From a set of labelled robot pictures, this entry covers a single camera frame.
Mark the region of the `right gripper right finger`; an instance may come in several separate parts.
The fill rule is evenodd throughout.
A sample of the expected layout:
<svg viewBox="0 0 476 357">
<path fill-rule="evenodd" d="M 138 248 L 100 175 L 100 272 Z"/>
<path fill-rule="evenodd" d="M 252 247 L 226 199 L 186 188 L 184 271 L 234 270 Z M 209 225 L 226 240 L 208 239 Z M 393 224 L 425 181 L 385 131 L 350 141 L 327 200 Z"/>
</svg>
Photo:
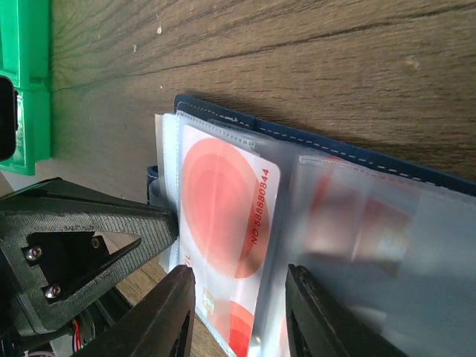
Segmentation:
<svg viewBox="0 0 476 357">
<path fill-rule="evenodd" d="M 286 326 L 291 356 L 404 356 L 342 306 L 304 266 L 288 265 Z"/>
</svg>

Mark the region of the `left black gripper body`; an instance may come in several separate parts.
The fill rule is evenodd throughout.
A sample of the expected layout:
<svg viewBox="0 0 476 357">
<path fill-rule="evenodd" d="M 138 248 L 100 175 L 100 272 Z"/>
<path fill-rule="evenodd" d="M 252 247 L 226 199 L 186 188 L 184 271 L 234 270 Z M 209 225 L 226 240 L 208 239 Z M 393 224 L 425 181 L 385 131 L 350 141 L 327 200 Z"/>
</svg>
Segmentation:
<svg viewBox="0 0 476 357">
<path fill-rule="evenodd" d="M 1 303 L 2 356 L 72 356 L 108 331 L 132 304 L 117 289 L 111 289 L 72 321 L 55 332 L 21 336 Z"/>
</svg>

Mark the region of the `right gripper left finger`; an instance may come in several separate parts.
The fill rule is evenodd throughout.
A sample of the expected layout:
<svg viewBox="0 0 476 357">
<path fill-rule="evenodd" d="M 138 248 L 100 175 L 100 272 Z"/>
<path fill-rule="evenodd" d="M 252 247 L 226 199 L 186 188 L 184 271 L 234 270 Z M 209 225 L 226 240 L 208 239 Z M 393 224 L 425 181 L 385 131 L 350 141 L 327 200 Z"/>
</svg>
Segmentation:
<svg viewBox="0 0 476 357">
<path fill-rule="evenodd" d="M 195 276 L 176 266 L 111 329 L 76 356 L 189 356 L 195 318 Z"/>
</svg>

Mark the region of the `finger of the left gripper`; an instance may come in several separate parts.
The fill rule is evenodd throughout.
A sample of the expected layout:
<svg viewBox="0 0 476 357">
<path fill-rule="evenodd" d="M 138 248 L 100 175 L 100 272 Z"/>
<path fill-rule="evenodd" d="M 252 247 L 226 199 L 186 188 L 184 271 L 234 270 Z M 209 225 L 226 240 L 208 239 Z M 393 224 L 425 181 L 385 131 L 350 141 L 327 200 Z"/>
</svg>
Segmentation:
<svg viewBox="0 0 476 357">
<path fill-rule="evenodd" d="M 1 198 L 1 296 L 22 335 L 62 328 L 176 240 L 168 209 L 54 178 Z"/>
</svg>

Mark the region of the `red circle card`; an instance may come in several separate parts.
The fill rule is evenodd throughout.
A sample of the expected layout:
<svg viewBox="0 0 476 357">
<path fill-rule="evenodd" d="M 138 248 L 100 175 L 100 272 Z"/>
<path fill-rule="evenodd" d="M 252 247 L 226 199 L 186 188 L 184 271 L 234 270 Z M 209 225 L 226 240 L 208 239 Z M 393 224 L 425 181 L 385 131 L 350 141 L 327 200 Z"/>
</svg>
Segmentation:
<svg viewBox="0 0 476 357">
<path fill-rule="evenodd" d="M 196 312 L 233 356 L 246 356 L 274 218 L 280 168 L 191 125 L 179 165 L 179 261 L 196 278 Z"/>
</svg>

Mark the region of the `blue card holder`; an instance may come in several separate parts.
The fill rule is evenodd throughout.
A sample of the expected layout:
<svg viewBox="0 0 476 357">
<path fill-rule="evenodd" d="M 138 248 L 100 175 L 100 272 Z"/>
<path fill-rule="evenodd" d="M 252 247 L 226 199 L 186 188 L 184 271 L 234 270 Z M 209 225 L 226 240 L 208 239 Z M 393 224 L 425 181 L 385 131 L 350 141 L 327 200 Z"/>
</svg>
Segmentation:
<svg viewBox="0 0 476 357">
<path fill-rule="evenodd" d="M 475 354 L 475 183 L 181 94 L 155 116 L 148 200 L 180 219 L 182 132 L 191 125 L 280 168 L 246 356 L 287 356 L 288 265 L 306 266 L 408 356 Z M 161 255 L 172 270 L 179 236 Z"/>
</svg>

